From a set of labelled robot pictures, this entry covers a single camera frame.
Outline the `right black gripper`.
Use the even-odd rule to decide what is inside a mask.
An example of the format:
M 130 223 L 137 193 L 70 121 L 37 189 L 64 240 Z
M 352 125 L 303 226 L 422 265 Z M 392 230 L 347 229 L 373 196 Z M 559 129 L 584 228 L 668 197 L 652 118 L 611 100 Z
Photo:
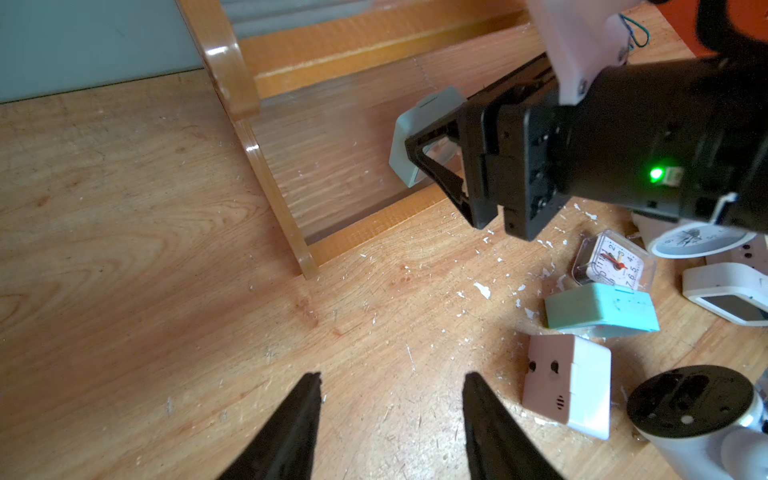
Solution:
M 659 220 L 767 229 L 767 65 L 727 58 L 609 67 L 575 106 L 506 87 L 405 141 L 475 229 L 534 239 L 573 196 Z

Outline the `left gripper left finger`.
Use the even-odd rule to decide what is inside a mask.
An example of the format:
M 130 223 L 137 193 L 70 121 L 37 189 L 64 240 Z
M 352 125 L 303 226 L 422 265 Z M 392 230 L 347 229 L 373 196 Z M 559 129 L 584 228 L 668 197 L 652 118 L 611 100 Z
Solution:
M 322 406 L 321 374 L 304 374 L 221 479 L 309 479 Z

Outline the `white square alarm clock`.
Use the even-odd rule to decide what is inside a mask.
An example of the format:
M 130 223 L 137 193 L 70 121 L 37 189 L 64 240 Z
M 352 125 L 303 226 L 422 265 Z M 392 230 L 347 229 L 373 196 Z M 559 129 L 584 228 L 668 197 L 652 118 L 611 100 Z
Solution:
M 571 334 L 536 335 L 528 347 L 524 408 L 600 440 L 610 436 L 611 351 Z

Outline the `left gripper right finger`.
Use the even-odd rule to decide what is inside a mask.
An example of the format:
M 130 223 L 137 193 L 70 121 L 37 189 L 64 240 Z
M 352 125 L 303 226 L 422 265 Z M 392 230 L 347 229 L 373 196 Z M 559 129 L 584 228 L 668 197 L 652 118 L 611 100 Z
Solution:
M 465 376 L 462 401 L 472 479 L 562 479 L 479 373 Z

